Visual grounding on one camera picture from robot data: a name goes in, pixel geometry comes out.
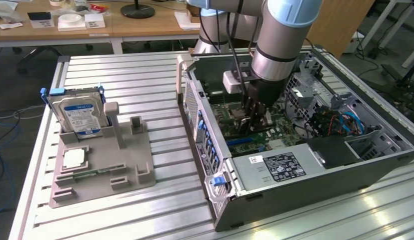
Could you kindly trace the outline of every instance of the metal slatted table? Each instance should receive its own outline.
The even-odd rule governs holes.
[[[102,83],[107,101],[119,103],[119,121],[138,115],[147,121],[158,183],[50,208],[61,125],[47,107],[10,239],[413,239],[414,162],[359,192],[214,231],[177,102],[177,56],[183,53],[79,56],[58,63],[52,87]]]

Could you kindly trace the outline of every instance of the blue cable on floor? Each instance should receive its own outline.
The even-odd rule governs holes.
[[[8,165],[3,161],[2,157],[0,157],[0,164],[2,164],[2,167],[4,168],[4,172],[6,172],[6,175],[8,177],[10,184],[11,184],[11,197],[10,197],[10,200],[6,202],[4,206],[0,208],[0,212],[2,212],[8,207],[8,205],[14,202],[14,200],[16,199],[16,192],[15,192],[15,182],[12,179],[12,175],[10,173]]]
[[[3,126],[10,126],[10,127],[15,127],[15,134],[14,134],[14,136],[12,136],[12,138],[7,141],[7,142],[4,142],[2,145],[0,145],[0,148],[2,147],[4,147],[7,144],[10,144],[15,139],[16,139],[16,137],[18,137],[18,135],[19,135],[19,130],[20,130],[20,127],[18,126],[18,125],[15,125],[15,124],[8,124],[8,123],[2,123],[0,122],[0,125],[3,125]]]

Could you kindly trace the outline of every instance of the hard drive label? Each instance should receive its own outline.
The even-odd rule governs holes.
[[[306,174],[293,152],[263,158],[275,182],[282,182]]]
[[[79,135],[95,134],[101,131],[98,118],[93,115],[95,107],[93,104],[66,106],[66,117]]]

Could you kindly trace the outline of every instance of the desk lamp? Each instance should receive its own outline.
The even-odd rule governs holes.
[[[121,8],[121,13],[133,19],[146,19],[154,16],[155,9],[147,5],[139,4],[139,0],[134,0],[134,4]]]

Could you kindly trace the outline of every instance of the tape roll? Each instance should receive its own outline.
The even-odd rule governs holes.
[[[66,3],[66,0],[50,0],[50,5],[54,7],[62,7]]]

